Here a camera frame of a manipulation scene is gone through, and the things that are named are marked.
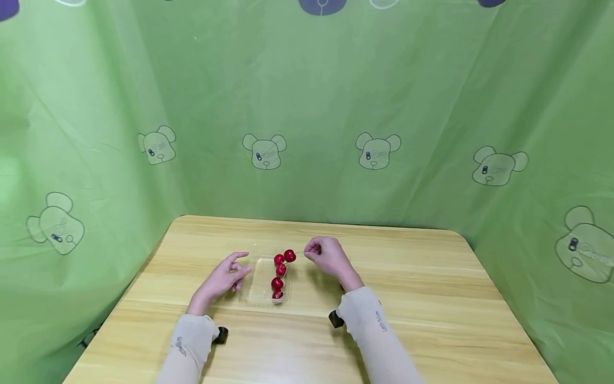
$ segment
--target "green curtain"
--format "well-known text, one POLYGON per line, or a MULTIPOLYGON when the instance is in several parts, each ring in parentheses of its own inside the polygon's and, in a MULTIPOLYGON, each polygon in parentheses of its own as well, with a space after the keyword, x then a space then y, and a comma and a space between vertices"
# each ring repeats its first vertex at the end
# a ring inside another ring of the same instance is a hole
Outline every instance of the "green curtain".
POLYGON ((614 377, 611 0, 82 3, 0 22, 0 382, 60 383, 182 214, 454 230, 614 377))

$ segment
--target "left hand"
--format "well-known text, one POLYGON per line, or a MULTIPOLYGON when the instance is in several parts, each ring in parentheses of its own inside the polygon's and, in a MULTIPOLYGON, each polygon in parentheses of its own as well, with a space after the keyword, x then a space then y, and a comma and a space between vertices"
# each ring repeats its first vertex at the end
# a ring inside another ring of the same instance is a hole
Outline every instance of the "left hand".
POLYGON ((236 260, 248 254, 249 252, 235 252, 215 267, 207 280, 194 292, 186 313, 204 316, 218 297, 229 290, 240 291, 243 278, 252 271, 252 267, 243 267, 236 260))

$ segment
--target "sleeve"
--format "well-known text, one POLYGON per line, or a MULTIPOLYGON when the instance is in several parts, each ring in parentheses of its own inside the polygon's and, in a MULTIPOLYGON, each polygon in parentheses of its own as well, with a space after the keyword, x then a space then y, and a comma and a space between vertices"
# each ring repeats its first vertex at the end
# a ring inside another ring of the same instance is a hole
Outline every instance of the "sleeve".
POLYGON ((337 315, 358 344, 371 384, 424 384, 371 288, 345 294, 337 315))
POLYGON ((156 384, 198 384, 219 330, 209 316, 182 315, 156 384))

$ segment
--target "purple circle print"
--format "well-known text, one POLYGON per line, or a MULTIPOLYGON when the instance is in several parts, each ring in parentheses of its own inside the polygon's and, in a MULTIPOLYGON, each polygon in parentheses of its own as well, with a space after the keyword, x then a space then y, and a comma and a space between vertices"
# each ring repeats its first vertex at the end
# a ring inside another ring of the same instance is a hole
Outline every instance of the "purple circle print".
POLYGON ((8 20, 19 12, 19 0, 0 0, 0 22, 8 20))
POLYGON ((328 16, 339 12, 348 0, 298 0, 301 8, 310 15, 328 16))
POLYGON ((478 3, 486 8, 494 8, 505 3, 505 0, 478 0, 478 3))

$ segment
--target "bear ear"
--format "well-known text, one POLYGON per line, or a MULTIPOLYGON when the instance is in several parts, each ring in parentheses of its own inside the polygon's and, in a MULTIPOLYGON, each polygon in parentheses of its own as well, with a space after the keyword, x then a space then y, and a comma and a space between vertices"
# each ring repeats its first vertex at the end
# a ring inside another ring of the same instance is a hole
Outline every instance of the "bear ear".
POLYGON ((595 224, 595 218, 587 206, 579 205, 567 212, 565 224, 571 230, 578 224, 595 224))
POLYGON ((513 154, 512 157, 516 161, 516 165, 514 166, 514 170, 516 172, 524 171, 529 163, 529 155, 524 152, 518 152, 517 154, 513 154))
POLYGON ((486 157, 489 157, 490 155, 494 155, 495 153, 497 153, 497 151, 495 151, 493 147, 485 146, 485 147, 478 149, 478 152, 476 152, 475 155, 473 155, 473 159, 475 160, 476 163, 481 163, 484 161, 486 157))
POLYGON ((175 131, 173 131, 171 127, 167 127, 166 125, 161 125, 160 128, 158 128, 158 132, 162 135, 165 135, 169 143, 172 143, 177 139, 177 136, 175 136, 175 131))
POLYGON ((373 138, 367 132, 361 133, 360 136, 358 136, 358 138, 356 139, 356 148, 360 150, 364 149, 366 143, 371 140, 373 140, 373 138))
POLYGON ((145 135, 139 133, 139 148, 141 148, 141 152, 145 152, 145 135))
POLYGON ((254 143, 256 141, 258 141, 256 136, 252 135, 251 133, 248 133, 243 137, 243 147, 248 151, 251 151, 252 146, 254 146, 254 143))
POLYGON ((271 141, 277 144, 277 150, 282 152, 287 147, 286 139, 282 135, 275 135, 271 138, 271 141))
POLYGON ((37 243, 44 243, 47 241, 47 238, 42 233, 41 230, 41 219, 36 216, 30 216, 26 220, 26 227, 28 228, 28 232, 34 241, 37 243))
POLYGON ((47 195, 47 206, 56 206, 68 213, 72 209, 72 200, 65 194, 51 192, 47 195))
POLYGON ((390 143, 391 152, 398 151, 401 148, 401 138, 398 135, 390 135, 386 141, 390 143))

